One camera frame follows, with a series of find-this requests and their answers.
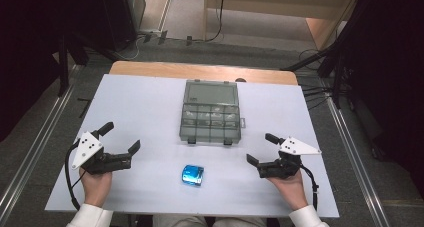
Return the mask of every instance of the white sleeve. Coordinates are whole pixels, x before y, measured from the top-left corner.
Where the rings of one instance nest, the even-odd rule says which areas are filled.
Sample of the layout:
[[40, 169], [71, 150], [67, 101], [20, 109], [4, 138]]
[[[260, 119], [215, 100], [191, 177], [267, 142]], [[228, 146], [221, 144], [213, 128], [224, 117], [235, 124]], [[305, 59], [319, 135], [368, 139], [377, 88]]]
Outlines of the white sleeve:
[[328, 227], [328, 224], [318, 217], [312, 205], [293, 211], [289, 216], [296, 227]]
[[83, 204], [67, 227], [108, 227], [113, 211]]

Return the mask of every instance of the pants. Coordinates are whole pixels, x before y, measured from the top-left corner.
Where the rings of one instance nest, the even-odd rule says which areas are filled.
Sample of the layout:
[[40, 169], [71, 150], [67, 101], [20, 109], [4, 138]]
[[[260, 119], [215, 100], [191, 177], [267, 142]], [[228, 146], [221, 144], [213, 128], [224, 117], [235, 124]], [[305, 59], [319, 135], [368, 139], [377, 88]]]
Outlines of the pants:
[[[153, 227], [207, 227], [202, 216], [154, 215]], [[213, 227], [266, 227], [266, 218], [216, 218]]]

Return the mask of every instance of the gray carpet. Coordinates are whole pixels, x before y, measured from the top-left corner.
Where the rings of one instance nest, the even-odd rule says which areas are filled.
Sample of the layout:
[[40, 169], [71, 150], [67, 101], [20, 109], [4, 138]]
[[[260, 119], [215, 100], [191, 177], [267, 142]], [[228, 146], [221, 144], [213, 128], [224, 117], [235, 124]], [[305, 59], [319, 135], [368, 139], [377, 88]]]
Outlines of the gray carpet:
[[[272, 49], [236, 47], [212, 43], [193, 43], [190, 46], [186, 46], [184, 41], [177, 40], [166, 40], [161, 45], [158, 42], [158, 39], [152, 39], [148, 43], [143, 43], [143, 40], [140, 40], [138, 42], [140, 53], [133, 61], [235, 65], [278, 69], [296, 63], [299, 57], [298, 52]], [[73, 143], [83, 121], [80, 115], [85, 108], [86, 102], [78, 101], [78, 98], [92, 98], [102, 75], [108, 73], [112, 65], [104, 57], [91, 51], [89, 53], [90, 61], [77, 79], [69, 102], [6, 226], [65, 226], [73, 217], [73, 213], [46, 212], [44, 207], [62, 168], [66, 150]], [[135, 49], [130, 49], [120, 54], [134, 57], [136, 53]], [[317, 65], [311, 65], [309, 68], [315, 68]], [[318, 86], [320, 82], [314, 73], [308, 68], [298, 71], [299, 83]], [[54, 83], [22, 119], [13, 133], [0, 143], [0, 166], [2, 169], [0, 187], [2, 191], [13, 178], [20, 162], [48, 115], [50, 106], [56, 100], [55, 94], [57, 90], [58, 83]], [[322, 96], [323, 94], [318, 94], [306, 99], [311, 100]], [[308, 101], [308, 106], [314, 107], [322, 100], [325, 100], [325, 98]], [[377, 192], [382, 200], [389, 200], [385, 209], [392, 226], [424, 226], [424, 217], [421, 214], [422, 205], [393, 205], [393, 201], [390, 201], [420, 200], [416, 189], [409, 179], [409, 174], [395, 163], [380, 162], [372, 158], [369, 141], [362, 131], [360, 122], [343, 100], [342, 106], [352, 136]], [[325, 219], [325, 221], [331, 226], [374, 226], [327, 103], [322, 102], [311, 109], [310, 116], [318, 142], [323, 150], [324, 162], [341, 216], [338, 219]], [[70, 198], [64, 196], [63, 201], [70, 201]], [[286, 224], [285, 226], [290, 226], [287, 219], [282, 220], [282, 222]], [[128, 226], [127, 216], [116, 213], [113, 218], [113, 224]]]

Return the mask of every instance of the person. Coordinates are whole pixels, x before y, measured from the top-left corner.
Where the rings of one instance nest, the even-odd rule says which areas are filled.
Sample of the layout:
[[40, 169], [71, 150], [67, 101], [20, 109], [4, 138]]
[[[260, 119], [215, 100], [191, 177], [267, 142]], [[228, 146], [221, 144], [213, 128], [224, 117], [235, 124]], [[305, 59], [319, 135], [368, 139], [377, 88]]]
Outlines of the person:
[[[107, 227], [112, 220], [113, 211], [104, 210], [103, 204], [112, 185], [112, 173], [102, 175], [83, 174], [80, 168], [81, 181], [84, 187], [85, 199], [80, 210], [76, 213], [67, 227]], [[287, 179], [268, 178], [277, 187], [281, 196], [293, 210], [289, 214], [296, 227], [328, 227], [318, 217], [312, 205], [308, 205], [303, 189], [302, 174], [299, 170]], [[206, 227], [203, 217], [155, 215], [153, 225], [158, 227]], [[263, 218], [216, 218], [214, 227], [265, 227]]]

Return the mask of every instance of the white triangular bracket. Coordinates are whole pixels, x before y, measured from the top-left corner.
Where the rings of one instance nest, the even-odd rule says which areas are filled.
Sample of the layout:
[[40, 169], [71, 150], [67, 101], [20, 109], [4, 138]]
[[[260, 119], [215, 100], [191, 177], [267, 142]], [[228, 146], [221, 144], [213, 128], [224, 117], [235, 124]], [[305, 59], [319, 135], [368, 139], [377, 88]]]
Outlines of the white triangular bracket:
[[291, 155], [321, 154], [321, 150], [314, 148], [293, 137], [287, 138], [280, 146], [280, 151]]
[[96, 139], [96, 137], [88, 131], [84, 132], [78, 144], [77, 153], [75, 154], [74, 162], [72, 163], [72, 169], [75, 170], [79, 168], [101, 148], [103, 148], [103, 145], [98, 139]]

